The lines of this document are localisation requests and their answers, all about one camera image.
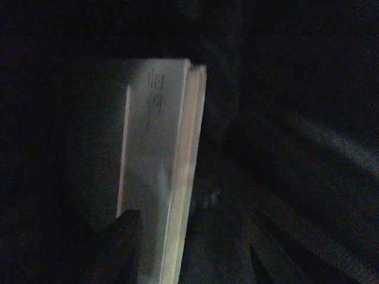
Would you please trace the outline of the grey hardcover book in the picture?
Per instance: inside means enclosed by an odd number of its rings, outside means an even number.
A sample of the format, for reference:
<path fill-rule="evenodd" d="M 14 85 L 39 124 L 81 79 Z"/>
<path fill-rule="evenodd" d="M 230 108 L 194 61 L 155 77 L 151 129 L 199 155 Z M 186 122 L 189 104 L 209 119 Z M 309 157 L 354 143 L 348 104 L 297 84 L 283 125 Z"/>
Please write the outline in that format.
<path fill-rule="evenodd" d="M 127 87 L 117 210 L 140 212 L 139 283 L 178 282 L 206 79 L 187 59 L 149 59 Z"/>

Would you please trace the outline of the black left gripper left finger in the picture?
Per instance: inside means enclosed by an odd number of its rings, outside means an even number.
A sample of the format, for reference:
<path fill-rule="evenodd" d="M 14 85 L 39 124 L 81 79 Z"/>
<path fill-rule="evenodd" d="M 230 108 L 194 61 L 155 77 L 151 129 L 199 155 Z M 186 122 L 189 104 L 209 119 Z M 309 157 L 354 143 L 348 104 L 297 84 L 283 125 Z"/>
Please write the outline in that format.
<path fill-rule="evenodd" d="M 140 211 L 125 211 L 99 232 L 75 213 L 62 225 L 59 283 L 136 283 Z"/>

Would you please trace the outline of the black backpack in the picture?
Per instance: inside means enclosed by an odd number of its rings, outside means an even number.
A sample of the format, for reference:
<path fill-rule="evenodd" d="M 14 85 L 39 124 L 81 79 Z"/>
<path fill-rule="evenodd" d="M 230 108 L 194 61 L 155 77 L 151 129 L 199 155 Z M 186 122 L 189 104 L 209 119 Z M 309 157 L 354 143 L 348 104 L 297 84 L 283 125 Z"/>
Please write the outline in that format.
<path fill-rule="evenodd" d="M 118 212 L 140 62 L 206 68 L 177 283 L 258 283 L 249 209 L 378 282 L 377 1 L 2 1 L 1 282 L 59 283 L 62 222 Z"/>

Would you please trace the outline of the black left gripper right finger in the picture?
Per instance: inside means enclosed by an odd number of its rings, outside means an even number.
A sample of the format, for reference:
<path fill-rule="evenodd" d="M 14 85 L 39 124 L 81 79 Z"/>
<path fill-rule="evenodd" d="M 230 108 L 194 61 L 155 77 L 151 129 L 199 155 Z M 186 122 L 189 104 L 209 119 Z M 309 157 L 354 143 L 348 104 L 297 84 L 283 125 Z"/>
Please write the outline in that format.
<path fill-rule="evenodd" d="M 305 221 L 280 224 L 260 208 L 248 211 L 250 252 L 258 283 L 355 283 L 333 240 Z"/>

